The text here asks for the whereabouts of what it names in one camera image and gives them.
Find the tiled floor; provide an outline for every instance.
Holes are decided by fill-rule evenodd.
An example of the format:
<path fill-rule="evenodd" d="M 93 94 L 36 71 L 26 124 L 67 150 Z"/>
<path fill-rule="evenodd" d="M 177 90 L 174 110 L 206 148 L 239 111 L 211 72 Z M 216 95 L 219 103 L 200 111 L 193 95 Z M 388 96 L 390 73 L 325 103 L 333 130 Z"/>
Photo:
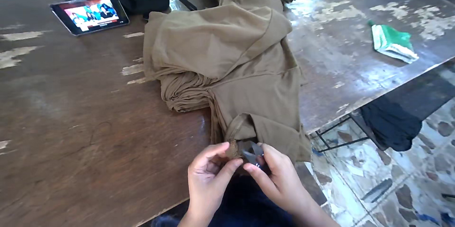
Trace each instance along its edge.
<path fill-rule="evenodd" d="M 455 80 L 454 73 L 445 74 Z M 314 153 L 311 172 L 327 197 L 323 207 L 343 227 L 451 226 L 441 221 L 441 213 L 455 217 L 455 200 L 441 193 L 455 194 L 454 127 L 455 98 L 425 119 L 408 151 L 383 152 L 366 140 Z M 350 119 L 324 138 L 336 145 L 365 136 Z M 325 148 L 316 136 L 312 143 Z M 377 201 L 362 200 L 388 178 L 392 185 Z"/>

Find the green plastic bag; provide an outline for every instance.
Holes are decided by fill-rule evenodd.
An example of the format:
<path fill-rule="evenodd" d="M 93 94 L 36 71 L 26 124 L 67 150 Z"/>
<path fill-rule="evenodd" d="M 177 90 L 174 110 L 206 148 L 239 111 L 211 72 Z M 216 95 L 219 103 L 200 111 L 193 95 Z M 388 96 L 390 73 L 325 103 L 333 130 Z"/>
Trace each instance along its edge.
<path fill-rule="evenodd" d="M 407 63 L 419 58 L 409 41 L 411 34 L 399 32 L 388 25 L 375 25 L 371 21 L 369 23 L 372 25 L 373 45 L 376 51 Z"/>

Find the stack of brown fabric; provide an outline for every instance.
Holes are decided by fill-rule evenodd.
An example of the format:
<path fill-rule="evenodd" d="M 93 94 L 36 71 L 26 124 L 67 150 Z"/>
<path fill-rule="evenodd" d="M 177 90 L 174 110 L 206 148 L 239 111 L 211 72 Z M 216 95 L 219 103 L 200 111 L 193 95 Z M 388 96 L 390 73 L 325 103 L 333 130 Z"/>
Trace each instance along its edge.
<path fill-rule="evenodd" d="M 220 0 L 205 10 L 152 12 L 145 74 L 161 81 L 170 110 L 211 108 L 212 143 L 253 138 L 294 161 L 309 161 L 299 118 L 302 76 L 286 41 L 291 30 L 280 0 Z"/>

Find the scissors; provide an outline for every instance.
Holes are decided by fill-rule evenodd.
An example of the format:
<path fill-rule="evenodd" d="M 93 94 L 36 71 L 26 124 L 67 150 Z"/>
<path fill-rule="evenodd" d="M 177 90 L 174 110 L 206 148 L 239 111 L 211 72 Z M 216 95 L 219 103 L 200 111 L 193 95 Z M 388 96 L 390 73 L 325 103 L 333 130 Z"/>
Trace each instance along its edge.
<path fill-rule="evenodd" d="M 249 150 L 242 149 L 243 157 L 251 164 L 259 167 L 267 175 L 271 174 L 267 162 L 264 160 L 264 150 L 253 141 L 249 141 L 251 148 Z"/>

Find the tablet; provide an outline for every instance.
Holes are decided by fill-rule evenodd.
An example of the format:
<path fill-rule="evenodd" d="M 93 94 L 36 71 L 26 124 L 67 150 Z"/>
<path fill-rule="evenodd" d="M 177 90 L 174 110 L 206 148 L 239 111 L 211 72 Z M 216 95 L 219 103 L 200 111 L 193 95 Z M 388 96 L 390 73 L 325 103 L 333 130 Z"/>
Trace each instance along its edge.
<path fill-rule="evenodd" d="M 51 4 L 50 8 L 75 36 L 130 23 L 118 0 L 76 0 Z"/>

